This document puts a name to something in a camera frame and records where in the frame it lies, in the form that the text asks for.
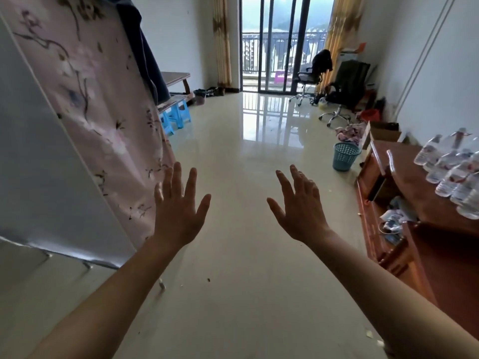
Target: table leg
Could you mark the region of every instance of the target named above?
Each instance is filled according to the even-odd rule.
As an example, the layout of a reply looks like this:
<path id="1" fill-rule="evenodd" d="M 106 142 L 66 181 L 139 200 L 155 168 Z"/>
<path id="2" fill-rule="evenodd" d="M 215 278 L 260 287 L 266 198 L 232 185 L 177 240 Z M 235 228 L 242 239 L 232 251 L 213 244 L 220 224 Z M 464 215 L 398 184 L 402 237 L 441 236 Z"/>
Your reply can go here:
<path id="1" fill-rule="evenodd" d="M 186 79 L 183 79 L 183 85 L 184 85 L 184 91 L 186 92 L 186 95 L 189 95 L 191 93 L 190 86 L 188 85 L 188 81 Z"/>

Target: teal plastic basket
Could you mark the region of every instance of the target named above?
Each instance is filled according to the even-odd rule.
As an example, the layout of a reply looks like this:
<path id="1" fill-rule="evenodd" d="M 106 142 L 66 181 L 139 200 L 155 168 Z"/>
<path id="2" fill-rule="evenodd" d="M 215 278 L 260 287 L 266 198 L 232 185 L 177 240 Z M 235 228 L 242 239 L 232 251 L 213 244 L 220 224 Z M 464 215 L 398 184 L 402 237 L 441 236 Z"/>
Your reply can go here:
<path id="1" fill-rule="evenodd" d="M 355 144 L 339 142 L 334 145 L 332 168 L 336 171 L 349 171 L 361 149 Z"/>

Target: yellow curtain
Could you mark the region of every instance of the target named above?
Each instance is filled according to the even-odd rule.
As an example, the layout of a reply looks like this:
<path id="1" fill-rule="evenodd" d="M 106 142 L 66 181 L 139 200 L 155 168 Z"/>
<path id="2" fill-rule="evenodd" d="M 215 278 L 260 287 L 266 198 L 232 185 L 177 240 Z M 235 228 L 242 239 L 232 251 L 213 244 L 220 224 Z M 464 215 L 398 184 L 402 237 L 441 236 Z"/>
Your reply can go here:
<path id="1" fill-rule="evenodd" d="M 359 28 L 361 17 L 362 0 L 334 0 L 328 35 L 324 45 L 324 48 L 331 52 L 333 71 L 326 72 L 323 75 L 322 82 L 316 87 L 317 91 L 324 91 L 324 88 L 336 75 L 336 62 L 341 50 L 347 46 L 355 46 L 347 45 L 347 43 L 355 39 L 354 36 Z"/>
<path id="2" fill-rule="evenodd" d="M 218 86 L 231 87 L 230 35 L 226 0 L 214 0 L 213 32 L 215 33 Z"/>

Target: person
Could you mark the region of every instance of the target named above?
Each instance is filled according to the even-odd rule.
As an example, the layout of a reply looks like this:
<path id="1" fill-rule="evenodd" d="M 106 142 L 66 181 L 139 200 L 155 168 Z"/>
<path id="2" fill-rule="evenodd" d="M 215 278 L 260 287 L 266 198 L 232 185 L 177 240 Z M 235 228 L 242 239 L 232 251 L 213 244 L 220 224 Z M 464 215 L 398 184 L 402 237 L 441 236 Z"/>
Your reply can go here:
<path id="1" fill-rule="evenodd" d="M 304 243 L 344 285 L 376 331 L 399 358 L 479 358 L 479 342 L 416 291 L 342 240 L 324 217 L 320 192 L 291 165 L 294 190 L 276 171 L 284 210 L 267 203 L 279 225 Z M 143 247 L 65 317 L 30 358 L 111 358 L 148 292 L 178 251 L 201 230 L 211 201 L 195 210 L 196 169 L 184 192 L 181 164 L 155 187 L 155 231 Z"/>

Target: black metal railing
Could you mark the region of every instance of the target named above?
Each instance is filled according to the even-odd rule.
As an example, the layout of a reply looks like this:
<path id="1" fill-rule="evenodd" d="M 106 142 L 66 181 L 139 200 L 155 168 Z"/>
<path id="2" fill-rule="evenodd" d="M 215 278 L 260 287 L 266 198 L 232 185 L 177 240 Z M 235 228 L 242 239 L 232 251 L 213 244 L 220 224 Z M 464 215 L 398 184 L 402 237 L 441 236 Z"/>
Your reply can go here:
<path id="1" fill-rule="evenodd" d="M 304 37 L 302 65 L 311 63 L 312 58 L 324 48 L 326 31 L 307 32 Z M 293 71 L 293 63 L 296 55 L 298 33 L 291 36 L 291 50 L 289 53 L 288 73 Z M 257 74 L 260 61 L 260 33 L 251 32 L 243 34 L 243 74 Z M 286 54 L 288 48 L 287 32 L 271 33 L 271 72 L 285 69 Z M 263 34 L 261 69 L 266 71 L 266 51 L 268 49 L 268 33 Z"/>

